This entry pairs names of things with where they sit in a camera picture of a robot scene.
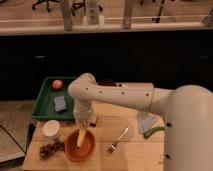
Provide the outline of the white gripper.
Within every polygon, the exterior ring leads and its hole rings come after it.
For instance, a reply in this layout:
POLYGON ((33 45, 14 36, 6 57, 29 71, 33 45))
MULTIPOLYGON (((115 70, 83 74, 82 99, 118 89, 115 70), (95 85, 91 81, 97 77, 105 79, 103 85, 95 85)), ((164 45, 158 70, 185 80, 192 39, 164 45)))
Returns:
POLYGON ((75 99, 73 115, 76 119, 76 125, 78 129, 82 129, 81 121, 84 121, 84 128, 88 128, 90 123, 89 119, 93 115, 92 102, 87 100, 75 99))

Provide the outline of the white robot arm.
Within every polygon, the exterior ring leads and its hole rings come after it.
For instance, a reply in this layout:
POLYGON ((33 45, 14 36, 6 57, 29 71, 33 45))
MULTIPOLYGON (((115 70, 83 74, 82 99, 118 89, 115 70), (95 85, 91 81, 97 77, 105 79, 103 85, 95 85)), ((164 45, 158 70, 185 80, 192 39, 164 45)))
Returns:
POLYGON ((151 83, 101 86, 84 73, 68 86, 73 114, 87 121, 94 101, 151 112, 165 118, 164 171, 213 171, 213 92, 198 85, 174 90, 151 83))

